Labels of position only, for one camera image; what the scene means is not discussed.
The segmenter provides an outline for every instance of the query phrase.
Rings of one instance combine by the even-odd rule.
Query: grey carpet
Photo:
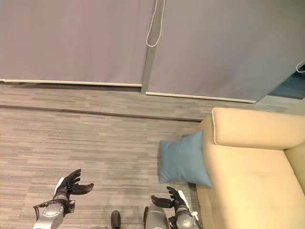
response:
[[[85,196],[72,196],[75,213],[67,215],[61,228],[110,226],[111,212],[117,209],[123,229],[142,229],[150,195],[168,197],[167,185],[157,177],[160,140],[179,139],[197,125],[0,109],[0,228],[31,228],[32,206],[51,199],[61,176],[82,168],[81,182],[95,187]],[[199,210],[194,186],[171,185]]]
[[[0,83],[0,107],[68,110],[95,114],[160,117],[171,119],[204,119],[213,107],[235,107],[251,110],[282,112],[294,100],[262,100],[256,104],[228,101],[161,97],[143,95],[136,91],[109,91],[109,87],[81,85],[22,85]]]

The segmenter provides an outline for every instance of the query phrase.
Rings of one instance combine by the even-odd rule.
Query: carpet floor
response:
[[[189,134],[197,122],[107,115],[0,109],[0,228],[28,229],[32,206],[50,200],[57,181],[82,169],[91,193],[72,196],[73,214],[61,228],[110,226],[121,212],[122,229],[142,229],[150,196],[168,197],[158,182],[159,142]],[[193,185],[171,184],[199,211]]]

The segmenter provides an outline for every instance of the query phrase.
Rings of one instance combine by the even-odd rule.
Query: sofa backrest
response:
[[[284,152],[305,194],[305,142]]]
[[[216,145],[284,150],[305,141],[305,116],[214,108]]]

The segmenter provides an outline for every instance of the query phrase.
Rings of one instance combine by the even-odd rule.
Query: sofa armrest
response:
[[[214,108],[212,118],[216,145],[283,150],[305,141],[305,116]]]

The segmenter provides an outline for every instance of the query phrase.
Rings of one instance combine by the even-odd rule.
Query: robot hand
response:
[[[70,194],[83,195],[89,193],[93,189],[94,184],[79,185],[78,182],[81,180],[79,178],[80,176],[81,169],[77,169],[65,177],[56,189],[54,198],[62,193],[68,193],[68,199]]]
[[[94,186],[93,183],[79,185],[80,176],[81,169],[77,169],[67,177],[62,177],[55,188],[54,198],[33,207],[36,213],[33,229],[56,229],[66,214],[74,212],[75,201],[70,200],[70,195],[87,194]]]

